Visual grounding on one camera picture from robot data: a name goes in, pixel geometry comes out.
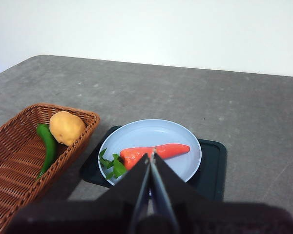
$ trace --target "wicker basket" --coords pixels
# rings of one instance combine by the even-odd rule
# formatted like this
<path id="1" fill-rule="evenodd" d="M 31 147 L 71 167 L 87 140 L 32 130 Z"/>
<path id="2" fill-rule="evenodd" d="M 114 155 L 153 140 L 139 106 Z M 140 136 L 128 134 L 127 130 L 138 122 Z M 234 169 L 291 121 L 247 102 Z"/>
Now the wicker basket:
<path id="1" fill-rule="evenodd" d="M 44 162 L 45 147 L 36 133 L 38 123 L 49 123 L 59 111 L 79 116 L 85 132 L 70 147 L 58 144 L 58 159 L 35 181 Z M 54 180 L 86 148 L 100 121 L 94 112 L 38 103 L 27 107 L 0 127 L 0 232 L 17 210 L 42 196 Z"/>

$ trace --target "gray table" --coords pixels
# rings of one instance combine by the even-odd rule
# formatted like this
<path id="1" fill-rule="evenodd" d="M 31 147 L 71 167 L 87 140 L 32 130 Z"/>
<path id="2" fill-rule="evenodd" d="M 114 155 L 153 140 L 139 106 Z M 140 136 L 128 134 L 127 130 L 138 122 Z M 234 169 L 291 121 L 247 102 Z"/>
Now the gray table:
<path id="1" fill-rule="evenodd" d="M 95 199 L 107 189 L 78 171 L 112 126 L 161 118 L 228 150 L 225 201 L 265 202 L 293 215 L 293 77 L 36 56 L 0 74 L 0 126 L 48 102 L 98 113 L 77 161 L 44 199 Z"/>

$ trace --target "green chili pepper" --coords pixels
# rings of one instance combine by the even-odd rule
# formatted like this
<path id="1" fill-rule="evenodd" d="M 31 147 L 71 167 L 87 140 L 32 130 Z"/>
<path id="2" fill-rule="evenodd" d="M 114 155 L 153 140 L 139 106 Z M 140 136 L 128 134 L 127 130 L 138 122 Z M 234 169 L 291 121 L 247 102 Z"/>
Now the green chili pepper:
<path id="1" fill-rule="evenodd" d="M 56 159 L 57 142 L 51 134 L 49 130 L 49 125 L 47 124 L 39 123 L 37 126 L 37 134 L 43 140 L 45 145 L 44 163 L 37 176 L 37 179 L 39 179 L 49 169 L 49 167 L 52 165 L 52 163 L 54 163 Z"/>

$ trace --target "plate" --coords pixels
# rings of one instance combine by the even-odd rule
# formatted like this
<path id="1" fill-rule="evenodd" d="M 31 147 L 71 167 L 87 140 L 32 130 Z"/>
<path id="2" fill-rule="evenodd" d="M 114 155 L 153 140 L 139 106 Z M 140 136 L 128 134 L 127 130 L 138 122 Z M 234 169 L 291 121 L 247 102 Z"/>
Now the plate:
<path id="1" fill-rule="evenodd" d="M 156 145 L 180 143 L 190 146 L 186 154 L 165 159 L 167 165 L 184 181 L 187 182 L 200 166 L 202 151 L 195 135 L 182 125 L 163 119 L 143 119 L 132 122 L 117 129 L 103 142 L 99 152 L 106 148 L 103 158 L 113 160 L 113 154 L 132 147 L 151 147 Z M 101 166 L 99 169 L 105 178 L 113 168 Z M 115 185 L 124 175 L 107 181 Z"/>

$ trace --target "black tray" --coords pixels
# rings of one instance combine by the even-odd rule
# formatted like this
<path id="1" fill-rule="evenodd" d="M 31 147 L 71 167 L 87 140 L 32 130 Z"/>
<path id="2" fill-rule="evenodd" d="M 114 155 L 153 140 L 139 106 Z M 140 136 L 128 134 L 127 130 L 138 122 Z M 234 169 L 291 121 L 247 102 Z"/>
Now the black tray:
<path id="1" fill-rule="evenodd" d="M 98 154 L 105 139 L 121 126 L 108 130 L 94 151 L 80 169 L 81 178 L 89 183 L 111 187 L 102 176 L 98 165 Z M 224 197 L 227 150 L 216 141 L 198 139 L 202 149 L 201 164 L 194 176 L 187 182 L 209 200 L 222 201 Z"/>

